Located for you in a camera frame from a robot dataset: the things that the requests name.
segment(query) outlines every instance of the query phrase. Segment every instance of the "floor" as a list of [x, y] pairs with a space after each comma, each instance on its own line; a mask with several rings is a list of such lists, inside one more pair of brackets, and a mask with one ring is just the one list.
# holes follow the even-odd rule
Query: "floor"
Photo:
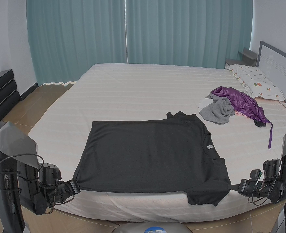
[[[42, 85], [19, 102], [3, 119], [13, 122], [25, 134], [32, 129], [45, 111], [72, 85]], [[193, 233], [268, 233], [284, 204], [268, 204], [250, 212], [211, 222], [185, 223]], [[37, 216], [23, 208], [23, 216], [32, 233], [110, 233], [125, 222], [109, 222], [84, 218], [55, 210], [50, 215]]]

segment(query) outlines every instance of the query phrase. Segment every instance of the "black baseboard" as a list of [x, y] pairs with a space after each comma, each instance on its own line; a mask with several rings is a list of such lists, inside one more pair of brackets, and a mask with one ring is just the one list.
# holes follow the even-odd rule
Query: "black baseboard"
[[35, 84], [33, 84], [30, 88], [28, 88], [28, 90], [26, 92], [24, 92], [21, 95], [21, 100], [26, 99], [26, 97], [31, 94], [33, 91], [35, 91], [35, 89], [38, 87], [38, 83], [36, 82]]

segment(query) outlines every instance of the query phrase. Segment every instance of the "white wall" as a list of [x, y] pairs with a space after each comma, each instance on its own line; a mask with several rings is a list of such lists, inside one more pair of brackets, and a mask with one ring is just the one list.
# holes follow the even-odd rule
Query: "white wall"
[[258, 53], [260, 41], [286, 53], [286, 0], [253, 0], [250, 50]]
[[0, 0], [0, 71], [12, 69], [22, 95], [36, 76], [28, 45], [26, 0]]

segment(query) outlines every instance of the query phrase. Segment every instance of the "pillowcase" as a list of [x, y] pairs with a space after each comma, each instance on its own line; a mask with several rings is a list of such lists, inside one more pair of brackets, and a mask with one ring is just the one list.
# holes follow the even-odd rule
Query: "pillowcase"
[[225, 67], [242, 84], [250, 97], [284, 101], [285, 96], [258, 67], [231, 65]]

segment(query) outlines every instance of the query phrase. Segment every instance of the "pile of clothes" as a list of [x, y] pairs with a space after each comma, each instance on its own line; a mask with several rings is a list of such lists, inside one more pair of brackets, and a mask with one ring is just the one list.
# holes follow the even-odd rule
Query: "pile of clothes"
[[249, 95], [240, 92], [232, 87], [220, 86], [203, 99], [199, 104], [199, 114], [204, 120], [225, 124], [229, 117], [235, 114], [243, 114], [254, 120], [258, 127], [266, 127], [266, 123], [271, 124], [269, 144], [273, 134], [273, 124], [265, 117], [264, 110], [259, 107], [256, 100]]

